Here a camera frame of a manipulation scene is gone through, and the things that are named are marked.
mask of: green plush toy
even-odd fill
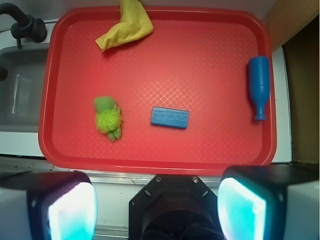
[[[96,97],[93,101],[96,110],[95,124],[103,134],[108,134],[111,142],[121,138],[121,110],[110,96]]]

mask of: tray rim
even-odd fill
[[[195,14],[209,16],[214,15],[221,17],[224,21],[219,20],[215,22],[219,23],[235,23],[231,21],[230,17],[239,20],[237,24],[245,25],[248,27],[256,36],[256,38],[263,39],[263,42],[258,42],[258,55],[265,55],[268,57],[270,62],[270,98],[266,104],[266,115],[269,116],[265,122],[262,123],[262,135],[269,133],[270,149],[267,149],[265,160],[259,160],[262,154],[263,144],[259,155],[253,161],[242,164],[242,165],[268,165],[275,153],[277,148],[277,130],[276,130],[276,103],[275,103],[275,90],[274,90],[274,76],[272,66],[272,51],[271,43],[268,31],[262,22],[254,15],[239,10],[228,10],[228,9],[216,9],[216,8],[194,8],[194,7],[166,7],[166,6],[146,6],[147,13],[150,18],[154,14],[166,12],[167,15],[173,14]],[[188,168],[185,167],[184,162],[168,162],[168,161],[143,161],[143,160],[115,160],[106,158],[90,158],[90,157],[71,157],[61,154],[54,146],[52,141],[53,132],[53,119],[54,119],[54,108],[55,108],[55,96],[57,91],[58,73],[54,71],[53,66],[58,66],[57,62],[60,58],[56,53],[61,54],[62,44],[58,41],[59,35],[63,34],[68,30],[68,21],[78,14],[88,13],[101,13],[101,12],[112,12],[113,14],[120,14],[119,6],[100,6],[100,7],[84,7],[75,8],[65,15],[63,15],[58,22],[55,24],[46,63],[44,85],[42,91],[42,101],[40,109],[40,120],[39,120],[39,134],[38,141],[40,149],[43,155],[52,164],[68,169],[81,169],[81,170],[97,170],[97,171],[110,171],[110,172],[127,172],[127,173],[144,173],[144,174],[179,174],[179,175],[200,175],[200,176],[221,176],[224,169],[229,166],[233,166],[231,163],[195,163],[188,162]]]

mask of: blue block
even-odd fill
[[[186,129],[188,127],[189,112],[163,107],[153,107],[151,124],[173,128]]]

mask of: cyan light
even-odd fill
[[[81,182],[48,208],[52,240],[91,240],[97,222],[94,186]]]
[[[263,240],[266,200],[232,177],[218,189],[218,216],[228,240]]]

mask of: blue bottle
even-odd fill
[[[256,56],[249,60],[249,92],[256,108],[255,120],[264,121],[265,106],[270,97],[269,59]]]

